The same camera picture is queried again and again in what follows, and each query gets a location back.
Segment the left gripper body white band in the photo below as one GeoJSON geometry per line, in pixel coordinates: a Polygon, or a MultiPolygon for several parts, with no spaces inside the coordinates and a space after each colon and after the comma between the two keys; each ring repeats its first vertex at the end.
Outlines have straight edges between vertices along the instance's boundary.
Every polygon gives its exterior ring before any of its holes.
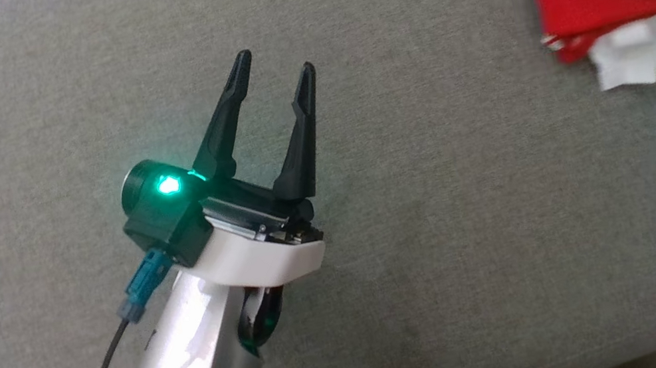
{"type": "Polygon", "coordinates": [[[326,243],[310,199],[285,201],[267,187],[230,180],[200,202],[213,227],[201,256],[183,276],[207,285],[270,288],[321,268],[326,243]]]}

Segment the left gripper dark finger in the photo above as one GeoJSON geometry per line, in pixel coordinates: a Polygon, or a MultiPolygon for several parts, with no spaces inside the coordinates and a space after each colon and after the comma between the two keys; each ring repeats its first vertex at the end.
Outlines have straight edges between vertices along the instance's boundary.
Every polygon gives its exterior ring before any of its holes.
{"type": "Polygon", "coordinates": [[[249,91],[252,63],[251,50],[237,53],[222,95],[207,127],[193,170],[205,181],[226,179],[236,175],[233,158],[241,104],[249,91]]]}
{"type": "Polygon", "coordinates": [[[273,183],[280,201],[293,201],[316,194],[316,67],[305,62],[290,107],[296,121],[282,171],[273,183]]]}

